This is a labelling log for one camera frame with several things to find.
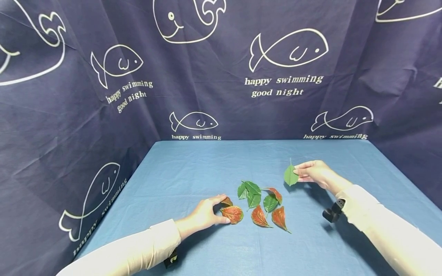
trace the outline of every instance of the fish outline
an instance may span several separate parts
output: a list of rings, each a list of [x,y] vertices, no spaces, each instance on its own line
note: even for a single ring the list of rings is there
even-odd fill
[[[207,11],[207,10],[204,9],[204,6],[205,6],[206,3],[210,3],[210,4],[212,4],[212,5],[215,5],[217,1],[222,1],[222,2],[224,3],[224,7],[223,7],[223,8],[217,8],[216,11],[215,11],[215,13],[213,13],[213,11],[211,11],[211,10],[208,10],[208,11]],[[155,15],[155,0],[153,0],[153,2],[152,2],[153,18],[154,18],[154,20],[155,20],[156,27],[157,27],[158,31],[160,32],[161,37],[162,37],[165,41],[167,41],[167,42],[169,42],[169,43],[173,43],[173,44],[188,44],[188,43],[196,43],[196,42],[200,42],[200,41],[203,41],[203,40],[207,39],[208,37],[210,37],[210,36],[215,32],[215,30],[216,30],[216,28],[217,28],[217,26],[218,26],[218,18],[219,18],[218,13],[219,13],[219,12],[225,13],[225,11],[226,11],[226,9],[227,9],[227,3],[226,3],[226,0],[204,0],[204,1],[203,1],[202,5],[201,5],[201,6],[202,6],[202,13],[203,13],[204,15],[207,15],[207,14],[211,14],[211,15],[212,15],[212,20],[211,20],[209,23],[208,23],[208,22],[205,22],[205,21],[202,19],[201,15],[200,15],[200,12],[199,12],[199,10],[198,10],[198,5],[197,5],[197,3],[196,3],[196,0],[193,0],[193,2],[194,2],[194,5],[195,5],[195,9],[196,9],[196,12],[197,12],[198,18],[199,18],[199,20],[200,20],[204,25],[206,25],[206,26],[210,26],[210,25],[212,25],[212,24],[213,24],[213,21],[214,21],[215,18],[216,18],[215,25],[214,25],[213,29],[212,29],[211,32],[210,32],[208,35],[206,35],[205,37],[203,37],[203,38],[199,38],[199,39],[196,39],[196,40],[190,40],[190,41],[170,41],[170,40],[168,40],[168,39],[174,37],[174,36],[178,33],[178,31],[179,31],[180,29],[183,29],[183,28],[184,28],[184,25],[183,25],[183,26],[178,25],[178,23],[177,23],[176,20],[174,19],[175,16],[173,15],[173,18],[171,18],[171,14],[173,14],[173,12],[170,11],[170,12],[168,13],[168,18],[169,18],[169,20],[171,20],[171,21],[174,22],[174,24],[175,24],[175,26],[176,26],[176,29],[175,29],[175,32],[173,32],[173,34],[168,35],[168,36],[164,35],[164,34],[161,32],[160,26],[158,25],[158,21],[157,21],[157,19],[156,19],[156,15]]]
[[[294,65],[280,64],[280,63],[274,62],[273,60],[271,60],[271,59],[267,56],[267,53],[268,53],[273,47],[275,47],[279,42],[281,42],[282,40],[286,39],[287,37],[289,37],[289,36],[291,36],[291,35],[294,35],[294,34],[297,34],[297,33],[300,33],[300,32],[305,32],[305,31],[311,31],[311,32],[317,34],[317,35],[322,39],[322,41],[324,42],[324,46],[325,46],[325,52],[323,52],[323,53],[320,54],[319,56],[315,57],[314,59],[311,59],[311,60],[305,61],[305,62],[300,63],[300,64],[294,64]],[[260,49],[262,55],[261,55],[261,57],[258,59],[258,61],[256,62],[255,66],[252,68],[251,63],[252,63],[253,57],[255,56],[255,54],[253,53],[253,45],[255,44],[255,41],[256,41],[257,39],[258,39],[259,49]],[[307,51],[307,49],[308,49],[308,48],[306,48],[306,49],[304,50],[304,53],[302,54],[302,56],[301,56],[300,58],[296,59],[296,58],[292,57],[292,55],[294,54],[294,52],[295,52],[298,48],[299,48],[299,46],[296,47],[296,48],[292,51],[292,53],[291,53],[290,56],[289,56],[289,60],[293,60],[293,61],[298,61],[298,60],[300,60],[301,58],[303,58],[303,56],[305,55],[305,53],[306,53],[306,51]],[[310,63],[310,62],[312,62],[312,61],[314,61],[314,60],[317,60],[318,58],[320,58],[320,57],[322,57],[323,55],[325,55],[326,53],[328,53],[328,51],[329,51],[329,47],[328,47],[327,39],[325,38],[325,36],[324,36],[320,31],[318,31],[318,30],[316,30],[316,29],[312,29],[312,28],[304,28],[304,29],[296,30],[296,31],[294,31],[294,32],[291,32],[291,33],[289,33],[289,34],[286,34],[285,36],[283,36],[282,38],[280,38],[279,40],[277,40],[275,43],[273,43],[272,46],[270,46],[266,51],[264,51],[264,49],[263,49],[263,45],[262,45],[262,43],[261,43],[261,33],[259,33],[259,34],[253,39],[253,41],[252,41],[251,44],[250,44],[250,54],[251,54],[251,57],[250,57],[250,60],[249,60],[249,69],[250,69],[251,72],[254,72],[254,71],[256,70],[256,67],[258,66],[258,64],[261,62],[261,60],[262,60],[263,58],[265,58],[268,62],[270,62],[270,63],[272,63],[272,64],[274,64],[274,65],[276,65],[276,66],[280,66],[280,67],[291,68],[291,67],[301,66],[301,65],[305,65],[305,64],[307,64],[307,63]]]
[[[126,48],[126,49],[128,49],[129,51],[133,52],[133,53],[135,54],[135,56],[140,60],[140,64],[138,64],[138,61],[135,60],[134,63],[135,63],[135,64],[138,64],[138,65],[137,65],[137,67],[135,67],[134,69],[129,70],[129,71],[127,71],[127,72],[124,72],[124,73],[122,73],[122,74],[111,74],[110,72],[108,72],[108,71],[106,70],[106,58],[107,58],[107,55],[108,55],[108,53],[109,53],[110,51],[112,51],[113,49],[116,49],[116,48],[118,48],[118,47]],[[122,66],[121,66],[121,61],[122,61],[122,58],[120,58],[119,61],[118,61],[118,68],[119,68],[120,70],[122,70],[122,71],[129,69],[129,66],[130,66],[130,61],[129,61],[129,59],[126,60],[126,62],[127,62],[127,66],[126,66],[126,67],[122,67]],[[95,67],[94,64],[97,64],[101,70],[98,71],[98,69]],[[135,52],[132,48],[130,48],[129,46],[126,46],[126,45],[124,45],[124,44],[116,44],[116,45],[110,47],[109,49],[107,49],[106,52],[104,53],[104,57],[103,57],[103,65],[101,65],[101,64],[98,62],[97,58],[95,57],[94,52],[91,51],[91,65],[92,65],[92,68],[94,69],[95,73],[97,73],[98,81],[100,82],[101,86],[103,86],[103,87],[106,88],[106,89],[108,89],[108,87],[107,87],[107,77],[106,77],[106,75],[109,75],[109,76],[112,76],[112,77],[122,77],[122,76],[126,76],[126,75],[131,74],[131,73],[137,71],[138,69],[140,69],[141,66],[143,66],[143,64],[144,64],[144,60],[141,58],[141,56],[138,55],[138,53]]]
[[[204,127],[204,125],[206,124],[206,121],[204,121],[204,123],[203,123],[202,125],[198,125],[198,122],[200,121],[199,119],[196,121],[196,125],[199,127],[198,129],[197,129],[197,128],[191,128],[191,127],[188,127],[188,126],[186,126],[186,125],[183,125],[181,122],[182,122],[185,118],[187,118],[188,116],[190,116],[190,115],[192,115],[192,114],[202,114],[202,115],[205,115],[205,116],[211,118],[211,119],[214,121],[215,125],[213,125],[213,123],[210,123],[212,126],[210,126],[210,127],[208,127],[208,128],[204,128],[204,129],[202,129],[202,127]],[[185,128],[187,128],[187,129],[192,129],[192,130],[206,130],[206,129],[213,129],[213,128],[215,128],[215,127],[217,127],[217,126],[219,125],[218,122],[217,122],[217,120],[215,120],[215,118],[213,118],[212,116],[210,116],[210,115],[207,114],[207,113],[204,113],[204,112],[198,112],[198,111],[190,112],[189,114],[187,114],[186,116],[184,116],[181,120],[178,120],[178,119],[176,118],[175,111],[173,111],[173,112],[170,113],[170,115],[169,115],[169,121],[170,121],[170,123],[171,123],[171,128],[172,128],[172,130],[173,130],[174,132],[176,132],[176,130],[178,129],[178,127],[179,127],[180,125],[183,126],[183,127],[185,127]]]
[[[442,7],[440,7],[438,9],[434,10],[434,11],[430,11],[430,12],[424,13],[422,15],[415,15],[415,16],[409,16],[409,17],[403,17],[403,18],[397,18],[397,19],[379,19],[378,18],[378,16],[384,15],[389,10],[391,10],[394,6],[396,6],[397,4],[402,4],[403,2],[405,2],[405,0],[395,0],[394,3],[390,7],[388,7],[385,11],[383,11],[381,13],[379,13],[379,8],[381,7],[381,5],[379,5],[377,7],[375,21],[378,22],[378,23],[390,23],[390,22],[407,21],[407,20],[413,20],[413,19],[429,16],[429,15],[432,15],[432,14],[434,14],[436,12],[442,11]]]
[[[49,14],[49,16],[47,16],[47,15],[45,15],[45,14],[43,14],[43,13],[41,13],[41,14],[38,15],[38,22],[39,22],[39,24],[40,24],[40,28],[43,30],[43,32],[44,32],[45,34],[48,34],[48,35],[49,35],[50,32],[53,32],[54,35],[57,37],[57,42],[56,42],[55,44],[53,44],[53,43],[47,41],[46,38],[44,38],[44,37],[42,36],[42,34],[40,33],[41,31],[37,29],[37,27],[35,26],[34,22],[33,22],[32,19],[30,18],[29,14],[28,14],[28,13],[26,12],[26,10],[23,8],[23,6],[20,4],[20,2],[19,2],[18,0],[13,0],[13,1],[14,1],[14,2],[18,5],[18,7],[22,10],[23,14],[26,16],[26,18],[27,18],[27,20],[29,21],[29,23],[31,24],[32,28],[35,30],[35,32],[40,36],[40,38],[41,38],[41,39],[42,39],[47,45],[49,45],[49,46],[51,46],[51,47],[53,47],[53,48],[57,48],[57,47],[60,45],[60,42],[62,43],[62,52],[61,52],[61,57],[60,57],[59,61],[58,61],[55,65],[51,66],[50,68],[45,69],[45,70],[43,70],[43,71],[41,71],[41,72],[39,72],[39,73],[37,73],[37,74],[33,74],[33,75],[30,75],[30,76],[27,76],[27,77],[23,77],[23,78],[19,78],[19,79],[13,79],[13,80],[4,81],[4,82],[1,82],[1,81],[0,81],[0,86],[11,85],[11,84],[16,84],[16,83],[21,83],[21,82],[25,82],[25,81],[28,81],[28,80],[35,79],[35,78],[38,78],[38,77],[40,77],[40,76],[43,76],[43,75],[45,75],[45,74],[47,74],[47,73],[49,73],[49,72],[52,72],[53,70],[57,69],[57,68],[63,63],[63,60],[65,59],[66,44],[65,44],[65,38],[64,38],[63,35],[61,34],[61,30],[63,30],[65,33],[66,33],[67,31],[66,31],[65,23],[63,22],[63,20],[61,19],[61,17],[60,17],[56,12],[54,12],[54,11],[52,11],[52,12]],[[53,22],[53,19],[54,19],[55,16],[58,17],[58,19],[60,20],[61,24],[63,25],[63,26],[58,26],[58,27],[57,27],[57,31],[58,31],[58,33],[57,33],[53,28],[47,28],[47,29],[46,29],[46,28],[43,26],[43,23],[42,23],[42,19],[47,19],[47,20]],[[9,64],[9,61],[10,61],[11,57],[16,57],[16,56],[20,55],[21,53],[20,53],[19,51],[16,51],[16,52],[9,52],[9,51],[7,51],[7,50],[6,50],[3,46],[1,46],[1,45],[0,45],[0,50],[1,50],[2,52],[4,52],[4,53],[7,55],[7,56],[6,56],[6,60],[3,62],[2,66],[0,67],[0,74],[1,74],[1,73],[3,73],[3,72],[6,70],[6,68],[8,67],[8,64]]]
[[[85,209],[86,209],[86,202],[87,202],[87,200],[88,200],[88,196],[89,196],[89,193],[90,193],[90,191],[91,191],[91,188],[92,188],[93,184],[95,183],[95,179],[96,179],[97,176],[100,174],[100,172],[101,172],[105,167],[107,167],[107,166],[109,166],[109,165],[116,165],[116,166],[118,167],[118,171],[117,171],[117,170],[114,170],[114,174],[116,174],[115,179],[114,179],[114,183],[112,184],[112,187],[110,187],[110,185],[111,185],[111,180],[110,180],[110,177],[108,177],[108,178],[107,178],[107,179],[108,179],[108,184],[107,184],[107,187],[106,187],[106,191],[103,190],[103,188],[104,188],[104,182],[102,183],[102,185],[101,185],[101,194],[104,195],[105,193],[107,193],[106,197],[100,202],[100,204],[97,205],[97,207],[95,207],[92,211],[90,211],[90,212],[88,212],[87,214],[85,214],[84,212],[85,212]],[[110,162],[110,163],[105,164],[103,167],[101,167],[101,169],[95,174],[94,179],[92,180],[91,184],[89,185],[89,189],[88,189],[88,192],[86,193],[86,197],[84,198],[84,202],[83,202],[83,211],[82,211],[82,215],[81,215],[81,216],[73,215],[73,214],[71,214],[70,212],[68,212],[66,209],[63,211],[63,213],[62,213],[62,215],[61,215],[61,217],[60,217],[60,219],[59,219],[59,221],[58,221],[58,228],[60,228],[60,230],[62,230],[62,231],[64,231],[64,232],[68,232],[68,233],[69,233],[69,239],[70,239],[72,242],[76,242],[76,241],[78,241],[78,240],[80,239],[80,237],[81,237],[81,228],[82,228],[82,226],[83,226],[83,219],[86,218],[86,217],[88,217],[88,216],[89,216],[90,214],[92,214],[93,212],[95,212],[95,211],[96,211],[96,210],[97,210],[97,209],[98,209],[98,208],[104,203],[104,201],[106,201],[107,197],[110,195],[111,190],[114,188],[115,183],[116,183],[116,181],[117,181],[118,174],[120,173],[120,168],[121,168],[121,166],[120,166],[118,163]],[[69,218],[71,218],[71,219],[79,219],[79,220],[80,220],[80,227],[79,227],[79,230],[78,230],[78,237],[77,237],[77,238],[74,238],[74,237],[72,236],[72,228],[66,228],[66,227],[63,226],[63,219],[64,219],[65,216],[67,216],[67,217],[69,217]]]
[[[353,124],[352,124],[352,125],[349,125],[350,121],[353,119],[353,117],[352,117],[352,118],[346,123],[346,125],[345,125],[346,127],[349,127],[349,129],[337,129],[337,128],[334,128],[334,127],[332,127],[331,125],[329,125],[330,122],[332,122],[332,121],[336,121],[336,120],[338,120],[338,119],[344,117],[344,116],[347,115],[350,111],[352,111],[352,110],[354,110],[354,109],[356,109],[356,108],[363,108],[363,109],[366,109],[366,110],[369,112],[369,114],[370,114],[370,116],[371,116],[371,119],[370,119],[369,121],[363,121],[362,123],[360,123],[360,124],[358,124],[358,125],[355,126],[354,124],[356,123],[358,117],[356,117],[356,119],[353,121]],[[329,120],[329,121],[327,121],[327,114],[328,114],[328,111],[325,111],[325,112],[319,114],[318,116],[316,116],[316,118],[315,118],[315,122],[314,122],[313,125],[310,127],[310,130],[311,130],[312,132],[314,132],[315,130],[317,130],[318,128],[320,128],[320,127],[323,126],[323,125],[326,125],[326,126],[328,126],[329,128],[331,128],[331,129],[335,129],[335,130],[348,131],[348,130],[355,129],[355,128],[357,128],[357,127],[360,126],[360,125],[363,125],[363,124],[370,123],[370,122],[373,122],[373,121],[374,121],[374,115],[373,115],[373,112],[371,111],[370,108],[368,108],[368,107],[366,107],[366,106],[355,106],[355,107],[349,109],[346,113],[342,114],[341,116],[339,116],[339,117],[337,117],[337,118],[335,118],[335,119]],[[314,126],[315,126],[316,124],[319,123],[319,122],[318,122],[318,119],[319,119],[320,117],[323,118],[324,123],[321,123],[319,126],[317,126],[317,127],[314,128]]]

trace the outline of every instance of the hand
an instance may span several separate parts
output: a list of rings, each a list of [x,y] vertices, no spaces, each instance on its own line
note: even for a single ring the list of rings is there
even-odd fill
[[[299,182],[316,182],[321,188],[330,191],[334,196],[352,185],[351,182],[339,176],[321,160],[299,164],[295,166],[293,172],[299,175]]]
[[[188,236],[195,232],[209,228],[214,224],[227,224],[230,220],[223,216],[217,216],[213,212],[213,207],[224,199],[226,195],[218,195],[216,197],[211,197],[204,199],[199,202],[195,210],[184,219],[176,221],[178,231],[181,235],[181,239],[184,240]]]

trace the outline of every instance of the left hand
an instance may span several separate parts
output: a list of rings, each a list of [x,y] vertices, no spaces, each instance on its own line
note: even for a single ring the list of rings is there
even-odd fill
[[[204,199],[199,202],[195,210],[184,219],[176,221],[181,239],[184,240],[191,234],[209,228],[214,224],[227,224],[230,220],[223,216],[217,216],[213,212],[213,207],[220,204],[221,201],[226,199],[226,195],[218,195]]]

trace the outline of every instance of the whale drawing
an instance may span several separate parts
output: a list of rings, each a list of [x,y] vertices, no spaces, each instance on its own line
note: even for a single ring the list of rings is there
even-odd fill
[[[6,54],[6,57],[3,61],[3,63],[0,64],[0,86],[21,83],[24,81],[38,78],[38,77],[43,76],[47,73],[50,73],[53,70],[57,69],[62,64],[62,62],[65,58],[66,45],[65,45],[65,39],[63,37],[63,33],[66,33],[66,27],[65,27],[65,24],[63,23],[63,20],[61,19],[61,17],[56,12],[51,12],[49,15],[40,14],[38,16],[38,23],[40,25],[40,28],[37,28],[36,25],[34,24],[34,22],[32,21],[32,19],[30,18],[29,14],[26,12],[24,7],[20,4],[20,2],[18,0],[13,0],[13,1],[20,8],[20,10],[23,12],[23,14],[26,16],[26,19],[29,21],[30,26],[32,27],[32,29],[35,30],[35,33],[39,36],[41,41],[43,41],[46,45],[48,45],[52,48],[61,48],[61,53],[60,53],[60,57],[58,58],[58,60],[56,61],[55,64],[52,64],[52,65],[42,64],[45,66],[45,69],[43,69],[41,71],[39,70],[39,72],[32,71],[32,70],[35,70],[35,66],[33,66],[32,64],[29,64],[27,67],[23,66],[22,70],[21,70],[22,71],[21,74],[23,74],[23,76],[17,77],[17,75],[13,76],[13,74],[6,74],[7,69],[8,69],[8,66],[10,65],[10,62],[12,59],[19,58],[24,53],[20,49],[14,49],[12,51],[7,50],[5,47],[2,46],[2,43],[0,42],[0,56],[2,54]],[[53,22],[54,19],[57,19],[60,22],[60,25],[57,26],[57,31],[54,30],[53,28],[46,28],[43,26],[44,20],[46,22],[48,22],[48,21]],[[49,37],[48,35],[50,35],[50,34],[53,34],[56,37],[56,40],[57,40],[56,42],[50,42],[49,40],[47,40],[47,38]]]
[[[101,167],[98,173],[95,175],[92,183],[89,186],[88,192],[83,202],[83,211],[80,214],[74,215],[67,210],[63,211],[63,214],[58,221],[58,227],[65,232],[69,233],[69,239],[72,242],[76,242],[81,237],[81,230],[83,226],[83,219],[88,217],[90,214],[95,212],[109,197],[115,182],[117,181],[118,173],[120,172],[120,165],[117,163],[108,163]],[[96,205],[91,206],[91,201],[101,201]],[[69,217],[71,219],[77,219],[80,221],[80,227],[78,230],[78,235],[72,234],[72,228],[67,228],[63,226],[63,221]]]
[[[390,23],[413,20],[439,11],[442,11],[441,1],[382,0],[376,13],[376,22]]]
[[[217,120],[209,114],[203,112],[191,112],[184,116],[181,120],[178,120],[175,116],[175,112],[169,115],[169,121],[174,132],[181,125],[187,129],[204,130],[213,129],[218,126]]]
[[[254,72],[263,58],[274,65],[289,68],[310,63],[326,53],[327,39],[315,29],[301,29],[287,34],[265,51],[259,33],[250,44],[249,69]]]
[[[373,112],[365,106],[355,106],[343,115],[329,120],[328,111],[319,114],[310,130],[313,132],[323,125],[335,130],[347,131],[366,123],[373,122]]]
[[[143,63],[142,58],[134,50],[123,44],[117,44],[107,49],[103,65],[98,62],[94,52],[91,52],[92,68],[97,73],[98,81],[106,89],[108,88],[107,75],[112,77],[126,76],[140,69]]]
[[[224,14],[226,11],[226,0],[204,0],[201,4],[198,4],[197,0],[186,0],[183,1],[183,5],[186,5],[186,2],[194,6],[192,12],[181,12],[182,8],[178,4],[173,5],[165,0],[153,0],[156,27],[164,40],[169,43],[186,44],[207,39],[218,26],[219,14]],[[184,35],[187,28],[196,33]]]

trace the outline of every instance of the green leaf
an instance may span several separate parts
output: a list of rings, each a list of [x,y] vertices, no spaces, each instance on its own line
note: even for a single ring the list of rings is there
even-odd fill
[[[238,187],[238,198],[241,200],[241,199],[245,199],[245,198],[247,198],[247,194],[248,194],[248,191],[247,191],[247,189],[246,189],[246,185],[245,185],[245,183],[243,182],[239,187]]]
[[[244,182],[244,184],[246,185],[246,189],[249,193],[252,193],[254,195],[261,195],[261,189],[255,183],[246,181]]]
[[[248,193],[247,195],[247,203],[249,205],[249,209],[255,208],[261,203],[261,195],[255,195],[253,193]]]
[[[284,172],[284,181],[288,186],[294,185],[298,182],[298,175],[293,172],[295,167],[290,165]]]
[[[275,195],[271,194],[266,196],[266,198],[264,198],[263,204],[266,212],[270,213],[278,205],[278,200],[276,199]]]

